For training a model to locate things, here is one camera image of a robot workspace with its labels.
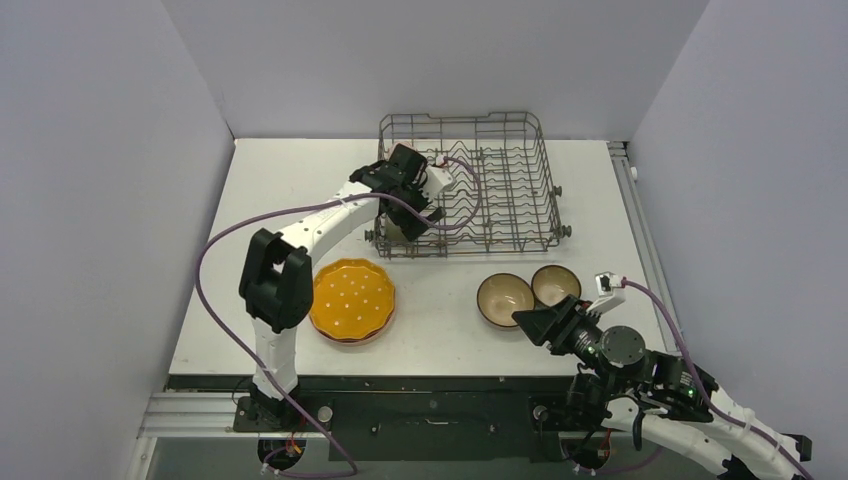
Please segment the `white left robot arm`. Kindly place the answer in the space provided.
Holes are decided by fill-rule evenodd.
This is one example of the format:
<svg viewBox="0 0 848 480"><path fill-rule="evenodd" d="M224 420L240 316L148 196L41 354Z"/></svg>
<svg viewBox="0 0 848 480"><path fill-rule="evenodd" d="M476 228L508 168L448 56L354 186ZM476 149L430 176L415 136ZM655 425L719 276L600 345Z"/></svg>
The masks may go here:
<svg viewBox="0 0 848 480"><path fill-rule="evenodd" d="M291 427L298 402L295 368L296 328L313 304L313 264L359 226L388 216L402 234L415 240L440 221L437 208L424 216L455 177L444 162L428 160L406 145L386 160L355 170L320 209L277 231L259 229L250 239L238 293L252 319L255 352L261 360L249 395L272 429Z"/></svg>

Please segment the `small grey-green cup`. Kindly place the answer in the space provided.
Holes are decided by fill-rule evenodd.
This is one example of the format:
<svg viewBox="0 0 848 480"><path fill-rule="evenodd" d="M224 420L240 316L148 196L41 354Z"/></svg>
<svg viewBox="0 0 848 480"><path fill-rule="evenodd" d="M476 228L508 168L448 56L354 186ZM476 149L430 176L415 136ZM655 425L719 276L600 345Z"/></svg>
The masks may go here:
<svg viewBox="0 0 848 480"><path fill-rule="evenodd" d="M385 220L384 237L390 243L406 243L407 238L403 234L402 229L394 224L390 219Z"/></svg>

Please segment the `pink mug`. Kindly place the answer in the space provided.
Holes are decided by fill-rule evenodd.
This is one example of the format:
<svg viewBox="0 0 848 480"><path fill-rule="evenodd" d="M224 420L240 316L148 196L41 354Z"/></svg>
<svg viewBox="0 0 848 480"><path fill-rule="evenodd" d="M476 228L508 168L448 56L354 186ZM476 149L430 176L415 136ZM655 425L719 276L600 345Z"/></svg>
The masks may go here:
<svg viewBox="0 0 848 480"><path fill-rule="evenodd" d="M393 144L389 150L389 156L391 156L398 148L405 146L403 142L397 142Z"/></svg>

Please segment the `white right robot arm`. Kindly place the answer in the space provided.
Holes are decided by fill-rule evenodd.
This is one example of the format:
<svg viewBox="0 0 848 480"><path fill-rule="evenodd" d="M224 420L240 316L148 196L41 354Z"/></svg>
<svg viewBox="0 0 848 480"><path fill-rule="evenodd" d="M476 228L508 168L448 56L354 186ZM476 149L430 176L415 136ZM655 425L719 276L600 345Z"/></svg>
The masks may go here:
<svg viewBox="0 0 848 480"><path fill-rule="evenodd" d="M626 325L601 329L601 315L623 299L623 288L615 288L594 303L569 295L512 315L534 345L578 358L563 402L566 422L590 432L630 431L635 448L649 440L719 479L809 478L806 437L764 425L686 354L650 350Z"/></svg>

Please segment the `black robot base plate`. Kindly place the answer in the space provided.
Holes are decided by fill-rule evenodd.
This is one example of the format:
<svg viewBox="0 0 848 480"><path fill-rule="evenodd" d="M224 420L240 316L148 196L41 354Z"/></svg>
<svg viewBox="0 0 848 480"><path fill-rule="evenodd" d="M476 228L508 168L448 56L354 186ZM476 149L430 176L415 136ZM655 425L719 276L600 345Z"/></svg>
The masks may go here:
<svg viewBox="0 0 848 480"><path fill-rule="evenodd" d="M226 432L258 435L261 454L285 447L275 464L305 454L322 429L345 449L332 449L333 461L605 459L608 432L575 406L571 384L569 376L303 376L293 396L316 425L288 403L253 399L246 375L172 375L166 388L224 394L235 409Z"/></svg>

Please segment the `grey wire dish rack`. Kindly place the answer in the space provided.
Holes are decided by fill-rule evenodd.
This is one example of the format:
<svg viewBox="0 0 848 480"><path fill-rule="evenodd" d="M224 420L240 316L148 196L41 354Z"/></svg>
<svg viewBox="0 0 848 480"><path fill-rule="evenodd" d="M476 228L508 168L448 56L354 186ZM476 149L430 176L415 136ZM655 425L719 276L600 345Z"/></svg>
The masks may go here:
<svg viewBox="0 0 848 480"><path fill-rule="evenodd" d="M379 127L378 157L403 142L429 160L451 158L452 190L434 202L446 214L440 229L415 241L390 243L382 216L365 239L383 258L541 253L571 234L558 208L555 185L539 119L527 111L446 116L394 113Z"/></svg>

